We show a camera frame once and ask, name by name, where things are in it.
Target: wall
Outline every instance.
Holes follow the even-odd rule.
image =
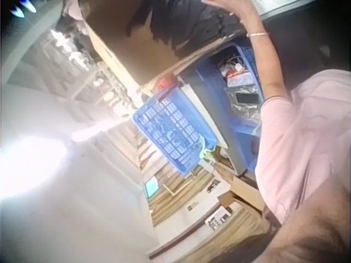
[[[201,165],[203,165],[204,168],[210,172],[213,171],[213,169],[211,169],[211,166],[204,163],[201,163]],[[188,230],[194,223],[201,219],[206,213],[208,213],[211,208],[213,208],[218,203],[217,197],[219,195],[230,189],[230,185],[225,182],[217,172],[214,172],[213,174],[217,180],[221,181],[221,183],[211,193],[206,192],[207,187],[211,184],[210,183],[202,192],[197,194],[185,206],[180,208],[166,221],[160,223],[155,227],[156,235],[158,237],[160,245],[149,251],[149,254],[160,246],[173,240],[182,232]],[[192,211],[188,211],[187,207],[194,202],[198,202],[198,205]],[[178,245],[155,258],[153,262],[171,263],[187,252],[191,251],[192,248],[199,245],[211,233],[212,230],[207,225],[204,225],[196,232],[191,234],[188,238],[181,241]]]
[[[6,147],[27,135],[67,140],[77,128],[55,96],[26,88],[3,89],[2,115]],[[1,202],[1,253],[13,263],[150,262],[157,239],[140,216],[142,193],[77,144],[58,174]]]

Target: bangle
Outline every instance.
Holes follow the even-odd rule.
[[[252,34],[247,34],[246,36],[247,37],[258,37],[258,36],[268,36],[269,33],[267,32],[262,32],[262,33],[252,33]]]

